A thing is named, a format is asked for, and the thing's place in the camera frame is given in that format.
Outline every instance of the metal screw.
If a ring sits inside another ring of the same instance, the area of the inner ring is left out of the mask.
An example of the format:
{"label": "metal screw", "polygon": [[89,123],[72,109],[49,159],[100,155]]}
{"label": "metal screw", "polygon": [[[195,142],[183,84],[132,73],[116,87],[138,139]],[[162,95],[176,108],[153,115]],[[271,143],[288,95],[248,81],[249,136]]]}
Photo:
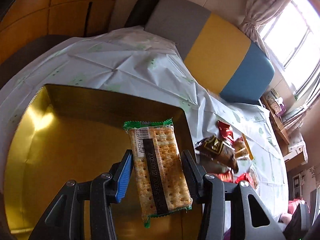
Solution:
{"label": "metal screw", "polygon": [[241,180],[241,181],[240,181],[240,185],[241,185],[242,187],[248,187],[248,186],[249,186],[249,182],[247,182],[246,180]]}
{"label": "metal screw", "polygon": [[206,178],[206,179],[214,179],[214,175],[207,173],[207,174],[205,175],[205,178]]}
{"label": "metal screw", "polygon": [[103,179],[110,179],[111,178],[111,174],[110,173],[102,173],[101,174],[101,178],[103,178]]}
{"label": "metal screw", "polygon": [[73,179],[71,179],[71,180],[68,180],[67,181],[67,183],[66,183],[66,185],[68,186],[68,187],[73,187],[74,185],[75,185],[75,181],[73,180]]}

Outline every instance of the cracker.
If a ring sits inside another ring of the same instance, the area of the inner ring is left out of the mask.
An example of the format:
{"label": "cracker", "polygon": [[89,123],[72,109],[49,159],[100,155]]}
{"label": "cracker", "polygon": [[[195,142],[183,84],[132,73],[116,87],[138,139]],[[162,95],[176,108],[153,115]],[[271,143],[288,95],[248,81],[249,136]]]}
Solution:
{"label": "cracker", "polygon": [[[158,166],[160,166],[159,170],[162,170],[163,167],[164,176],[161,177],[161,182],[169,212],[191,206],[192,199],[183,174],[173,127],[148,127],[148,130],[150,137],[153,139],[155,150],[158,152],[157,160]],[[135,129],[129,130],[129,134],[132,142],[134,170],[142,209],[142,218],[143,220],[147,220],[149,215],[157,214],[147,161],[145,157],[138,156]]]}

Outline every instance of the blue gripper pad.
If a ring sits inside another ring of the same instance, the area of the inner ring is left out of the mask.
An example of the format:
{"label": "blue gripper pad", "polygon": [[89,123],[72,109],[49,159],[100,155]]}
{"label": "blue gripper pad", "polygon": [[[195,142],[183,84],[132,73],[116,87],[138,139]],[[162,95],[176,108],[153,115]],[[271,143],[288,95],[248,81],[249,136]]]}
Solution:
{"label": "blue gripper pad", "polygon": [[121,199],[125,196],[125,192],[127,191],[127,187],[129,184],[130,176],[131,176],[131,171],[133,167],[133,162],[132,162],[132,152],[130,154],[124,155],[124,158],[121,161],[121,164],[124,166],[122,169],[122,172],[119,175],[118,181],[117,181],[117,192],[116,192],[116,202],[120,203]]}

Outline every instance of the black label strip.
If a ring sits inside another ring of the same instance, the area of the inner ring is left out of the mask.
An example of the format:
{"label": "black label strip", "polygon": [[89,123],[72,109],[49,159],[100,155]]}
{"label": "black label strip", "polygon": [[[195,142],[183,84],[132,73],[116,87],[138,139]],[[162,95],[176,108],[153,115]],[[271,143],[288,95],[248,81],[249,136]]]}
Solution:
{"label": "black label strip", "polygon": [[157,214],[167,214],[169,212],[162,187],[158,160],[152,139],[143,139],[143,147],[147,159],[148,172],[151,182],[153,200],[155,201]]}

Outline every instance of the snack bag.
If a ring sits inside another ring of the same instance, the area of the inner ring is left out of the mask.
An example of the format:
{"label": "snack bag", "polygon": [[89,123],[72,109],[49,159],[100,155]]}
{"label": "snack bag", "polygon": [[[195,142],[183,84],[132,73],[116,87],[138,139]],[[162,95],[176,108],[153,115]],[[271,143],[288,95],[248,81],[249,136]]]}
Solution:
{"label": "snack bag", "polygon": [[241,174],[235,181],[236,184],[238,184],[241,180],[246,180],[247,182],[249,182],[249,184],[254,188],[254,183],[253,183],[253,179],[250,175],[250,173],[246,172]]}
{"label": "snack bag", "polygon": [[233,140],[233,129],[231,125],[218,121],[217,126],[218,126],[221,137],[226,141],[229,141],[229,143],[232,145],[234,140]]}
{"label": "snack bag", "polygon": [[236,159],[250,159],[253,160],[253,155],[251,153],[247,138],[242,133],[241,137],[233,142],[232,145],[235,148]]}
{"label": "snack bag", "polygon": [[257,190],[258,187],[259,187],[259,179],[258,179],[257,171],[256,171],[256,169],[255,169],[253,164],[251,164],[251,166],[250,166],[249,174],[250,174],[250,176],[251,176],[251,178],[253,180],[253,188],[255,190]]}
{"label": "snack bag", "polygon": [[232,168],[235,173],[239,171],[238,163],[235,158],[235,149],[225,141],[218,139],[215,135],[197,142],[195,144],[195,149],[198,150],[201,155],[215,159]]}
{"label": "snack bag", "polygon": [[225,173],[214,174],[221,181],[233,183],[233,174],[232,171],[228,170]]}
{"label": "snack bag", "polygon": [[192,198],[183,174],[172,119],[165,122],[125,122],[129,133],[142,220],[191,209]]}

